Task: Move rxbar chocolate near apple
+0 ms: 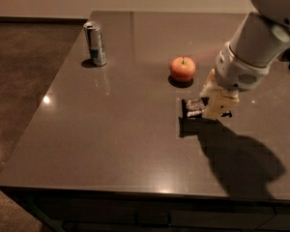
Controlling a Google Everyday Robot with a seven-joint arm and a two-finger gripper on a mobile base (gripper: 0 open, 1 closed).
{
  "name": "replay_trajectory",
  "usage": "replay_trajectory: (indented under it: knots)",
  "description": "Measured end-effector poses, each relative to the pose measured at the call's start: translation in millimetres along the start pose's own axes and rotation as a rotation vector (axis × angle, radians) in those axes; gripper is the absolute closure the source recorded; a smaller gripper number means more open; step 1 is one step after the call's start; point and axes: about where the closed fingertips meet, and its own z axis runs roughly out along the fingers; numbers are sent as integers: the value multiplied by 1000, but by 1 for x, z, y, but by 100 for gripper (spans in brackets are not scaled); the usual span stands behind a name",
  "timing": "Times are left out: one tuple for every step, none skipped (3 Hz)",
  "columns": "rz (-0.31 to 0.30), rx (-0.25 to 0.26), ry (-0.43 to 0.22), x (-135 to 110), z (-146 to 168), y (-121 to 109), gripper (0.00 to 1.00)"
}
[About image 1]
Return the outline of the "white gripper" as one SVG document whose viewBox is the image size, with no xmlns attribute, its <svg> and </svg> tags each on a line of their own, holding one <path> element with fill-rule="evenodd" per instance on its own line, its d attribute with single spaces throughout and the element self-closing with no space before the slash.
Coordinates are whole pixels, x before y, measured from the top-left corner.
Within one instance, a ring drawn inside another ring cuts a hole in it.
<svg viewBox="0 0 290 232">
<path fill-rule="evenodd" d="M 216 120 L 230 111 L 240 101 L 239 92 L 254 89 L 268 75 L 269 69 L 269 66 L 259 68 L 243 62 L 232 52 L 230 42 L 225 43 L 216 58 L 215 69 L 210 70 L 200 92 L 201 98 L 208 99 L 202 117 Z M 216 82 L 224 89 L 216 89 Z"/>
</svg>

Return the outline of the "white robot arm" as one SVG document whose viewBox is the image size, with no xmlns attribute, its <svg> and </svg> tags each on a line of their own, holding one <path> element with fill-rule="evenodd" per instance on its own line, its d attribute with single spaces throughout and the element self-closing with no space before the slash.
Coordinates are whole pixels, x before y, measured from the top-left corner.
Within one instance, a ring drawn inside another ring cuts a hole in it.
<svg viewBox="0 0 290 232">
<path fill-rule="evenodd" d="M 273 61 L 290 48 L 290 0 L 250 0 L 249 13 L 219 52 L 200 97 L 202 116 L 215 120 L 239 102 L 239 94 L 255 88 Z"/>
</svg>

